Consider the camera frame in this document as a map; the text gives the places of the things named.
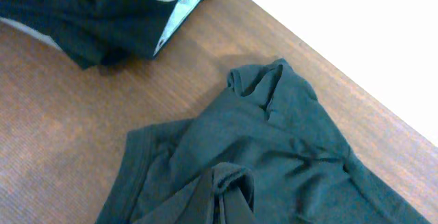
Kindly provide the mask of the dark green Nike t-shirt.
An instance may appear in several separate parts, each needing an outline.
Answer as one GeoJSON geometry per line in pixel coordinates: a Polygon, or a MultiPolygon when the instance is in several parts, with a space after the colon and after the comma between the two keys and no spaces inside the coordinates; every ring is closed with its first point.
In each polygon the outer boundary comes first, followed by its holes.
{"type": "Polygon", "coordinates": [[[232,69],[197,117],[128,133],[98,223],[424,223],[283,59],[232,69]]]}

